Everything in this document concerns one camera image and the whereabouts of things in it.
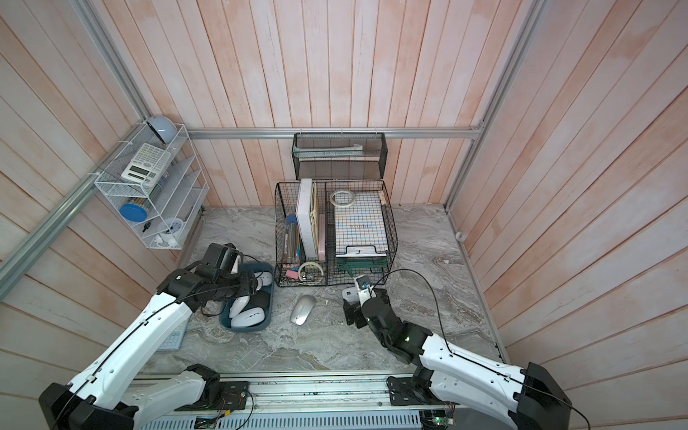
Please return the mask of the small white mouse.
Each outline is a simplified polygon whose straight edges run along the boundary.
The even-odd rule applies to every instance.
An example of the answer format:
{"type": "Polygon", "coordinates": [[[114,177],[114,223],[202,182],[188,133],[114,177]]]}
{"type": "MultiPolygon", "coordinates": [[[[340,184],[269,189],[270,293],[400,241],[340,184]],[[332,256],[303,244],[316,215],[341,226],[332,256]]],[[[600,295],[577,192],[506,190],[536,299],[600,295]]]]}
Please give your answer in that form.
{"type": "Polygon", "coordinates": [[[265,312],[261,307],[254,307],[241,312],[230,321],[232,330],[245,329],[261,324],[265,320],[265,312]]]}

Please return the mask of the silver computer mouse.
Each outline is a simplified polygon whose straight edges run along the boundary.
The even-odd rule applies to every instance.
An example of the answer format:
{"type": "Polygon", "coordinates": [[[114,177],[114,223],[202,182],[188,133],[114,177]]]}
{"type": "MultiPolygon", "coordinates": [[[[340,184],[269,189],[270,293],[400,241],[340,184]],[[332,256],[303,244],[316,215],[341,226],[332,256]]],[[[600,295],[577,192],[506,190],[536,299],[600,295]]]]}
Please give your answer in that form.
{"type": "Polygon", "coordinates": [[[296,302],[292,313],[290,315],[290,321],[292,324],[301,326],[308,319],[309,315],[313,311],[316,304],[316,299],[311,295],[302,295],[296,302]]]}

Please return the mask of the white mouse with label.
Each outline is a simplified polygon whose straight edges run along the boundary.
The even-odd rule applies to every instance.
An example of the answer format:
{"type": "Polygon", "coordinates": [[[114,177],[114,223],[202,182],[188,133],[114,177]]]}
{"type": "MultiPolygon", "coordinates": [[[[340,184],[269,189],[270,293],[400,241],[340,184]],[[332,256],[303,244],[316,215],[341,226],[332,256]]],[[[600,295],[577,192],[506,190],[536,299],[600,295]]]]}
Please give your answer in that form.
{"type": "Polygon", "coordinates": [[[238,315],[240,315],[245,307],[249,304],[250,302],[250,297],[249,296],[243,296],[237,298],[231,308],[229,309],[229,318],[233,319],[236,318],[238,315]]]}

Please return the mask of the white mouse with usb dongle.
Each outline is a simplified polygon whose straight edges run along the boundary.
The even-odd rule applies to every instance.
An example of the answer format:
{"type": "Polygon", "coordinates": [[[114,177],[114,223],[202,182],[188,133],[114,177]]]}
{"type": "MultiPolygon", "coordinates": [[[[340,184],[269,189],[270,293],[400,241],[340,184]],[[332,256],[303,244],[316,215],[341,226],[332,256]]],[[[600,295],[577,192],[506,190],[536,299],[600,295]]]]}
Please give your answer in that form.
{"type": "Polygon", "coordinates": [[[349,304],[356,304],[359,302],[358,289],[356,287],[344,288],[341,295],[342,299],[349,304]]]}

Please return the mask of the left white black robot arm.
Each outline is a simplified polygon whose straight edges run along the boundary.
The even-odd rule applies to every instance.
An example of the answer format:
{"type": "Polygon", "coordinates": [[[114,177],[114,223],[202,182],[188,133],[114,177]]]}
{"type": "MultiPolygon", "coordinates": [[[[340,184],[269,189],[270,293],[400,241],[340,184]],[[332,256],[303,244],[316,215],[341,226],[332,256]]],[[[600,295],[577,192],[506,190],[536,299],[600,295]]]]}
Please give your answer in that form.
{"type": "Polygon", "coordinates": [[[134,322],[69,383],[52,383],[39,406],[52,429],[138,429],[178,408],[229,405],[218,372],[190,365],[141,392],[127,389],[178,326],[211,301],[251,297],[272,284],[233,244],[209,245],[201,261],[170,272],[134,322]]]}

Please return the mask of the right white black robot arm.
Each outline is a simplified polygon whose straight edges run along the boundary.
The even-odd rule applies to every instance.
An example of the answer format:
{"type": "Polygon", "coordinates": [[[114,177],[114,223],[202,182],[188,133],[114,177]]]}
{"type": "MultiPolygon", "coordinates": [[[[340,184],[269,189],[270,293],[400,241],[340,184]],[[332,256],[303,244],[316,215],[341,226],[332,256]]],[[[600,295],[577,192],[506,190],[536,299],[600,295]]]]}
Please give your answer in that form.
{"type": "Polygon", "coordinates": [[[369,327],[397,360],[414,365],[411,378],[388,380],[395,405],[459,404],[512,429],[566,429],[572,401],[544,367],[499,363],[460,348],[394,313],[386,290],[342,292],[348,324],[369,327]]]}

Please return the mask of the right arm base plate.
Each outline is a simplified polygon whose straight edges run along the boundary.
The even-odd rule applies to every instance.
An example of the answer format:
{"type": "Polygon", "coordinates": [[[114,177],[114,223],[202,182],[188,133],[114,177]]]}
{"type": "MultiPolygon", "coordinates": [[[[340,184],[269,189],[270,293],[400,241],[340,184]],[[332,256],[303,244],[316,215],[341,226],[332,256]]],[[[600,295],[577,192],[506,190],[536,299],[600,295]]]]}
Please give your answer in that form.
{"type": "Polygon", "coordinates": [[[413,377],[389,376],[386,380],[392,406],[436,406],[441,405],[437,397],[413,377]]]}

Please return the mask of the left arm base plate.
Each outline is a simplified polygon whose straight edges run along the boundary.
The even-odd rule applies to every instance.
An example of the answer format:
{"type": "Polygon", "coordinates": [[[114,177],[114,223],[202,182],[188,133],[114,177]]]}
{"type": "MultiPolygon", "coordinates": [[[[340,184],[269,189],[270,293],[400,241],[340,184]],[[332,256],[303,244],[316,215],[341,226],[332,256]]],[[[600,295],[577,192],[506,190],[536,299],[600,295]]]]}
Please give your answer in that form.
{"type": "Polygon", "coordinates": [[[210,382],[198,401],[180,410],[244,410],[249,381],[210,382]]]}

